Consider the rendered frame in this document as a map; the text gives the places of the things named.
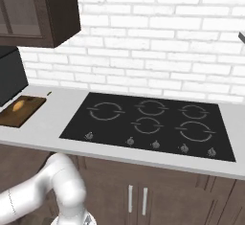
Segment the dark brown wall cupboard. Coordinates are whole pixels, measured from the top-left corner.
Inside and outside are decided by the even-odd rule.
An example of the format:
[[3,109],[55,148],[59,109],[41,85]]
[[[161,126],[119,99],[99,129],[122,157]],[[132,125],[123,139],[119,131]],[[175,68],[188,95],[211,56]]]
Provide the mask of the dark brown wall cupboard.
[[0,0],[0,45],[55,48],[80,30],[78,0]]

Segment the yellow potato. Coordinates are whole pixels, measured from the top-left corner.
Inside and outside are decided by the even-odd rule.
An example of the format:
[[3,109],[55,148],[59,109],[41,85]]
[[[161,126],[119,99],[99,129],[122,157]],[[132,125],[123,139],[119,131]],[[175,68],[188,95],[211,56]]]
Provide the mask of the yellow potato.
[[12,111],[15,112],[17,110],[19,110],[21,107],[23,107],[25,101],[18,101],[14,106]]

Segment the wooden cutting board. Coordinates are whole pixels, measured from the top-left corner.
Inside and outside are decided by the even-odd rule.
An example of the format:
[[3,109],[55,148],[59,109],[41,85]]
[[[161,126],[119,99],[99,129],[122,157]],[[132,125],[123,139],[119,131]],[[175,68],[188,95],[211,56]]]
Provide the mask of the wooden cutting board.
[[[0,125],[19,128],[46,100],[40,97],[20,96],[0,113]],[[25,101],[25,103],[23,107],[13,112],[13,106],[18,101]]]

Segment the brown base cupboard door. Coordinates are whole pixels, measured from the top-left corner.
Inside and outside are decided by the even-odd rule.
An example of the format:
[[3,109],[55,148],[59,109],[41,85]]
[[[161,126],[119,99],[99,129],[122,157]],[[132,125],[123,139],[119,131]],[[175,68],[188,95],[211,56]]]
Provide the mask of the brown base cupboard door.
[[207,190],[213,196],[206,225],[245,225],[245,181],[210,177]]
[[[87,196],[85,207],[97,225],[137,225],[137,183],[115,170],[91,169],[85,157],[78,157],[79,172]],[[128,212],[128,185],[133,186],[133,208]]]
[[45,150],[0,144],[0,192],[34,176],[50,155]]
[[[206,225],[213,196],[205,191],[199,174],[140,167],[138,225]],[[146,215],[143,189],[148,188]]]

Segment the black microwave oven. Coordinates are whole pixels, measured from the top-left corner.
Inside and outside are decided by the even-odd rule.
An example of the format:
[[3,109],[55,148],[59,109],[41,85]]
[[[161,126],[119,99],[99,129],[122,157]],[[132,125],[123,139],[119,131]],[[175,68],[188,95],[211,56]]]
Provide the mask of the black microwave oven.
[[0,106],[4,106],[28,85],[18,48],[0,46]]

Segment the black hob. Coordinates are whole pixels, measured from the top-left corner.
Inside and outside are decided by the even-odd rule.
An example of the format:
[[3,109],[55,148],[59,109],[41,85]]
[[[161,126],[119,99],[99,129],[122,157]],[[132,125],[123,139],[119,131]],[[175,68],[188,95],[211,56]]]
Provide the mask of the black hob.
[[[84,136],[92,132],[88,141]],[[60,137],[233,162],[234,152],[216,103],[175,101],[90,92]],[[126,140],[133,137],[134,145]],[[155,149],[152,143],[158,141]],[[188,153],[180,150],[186,144]],[[207,155],[210,148],[216,155]]]

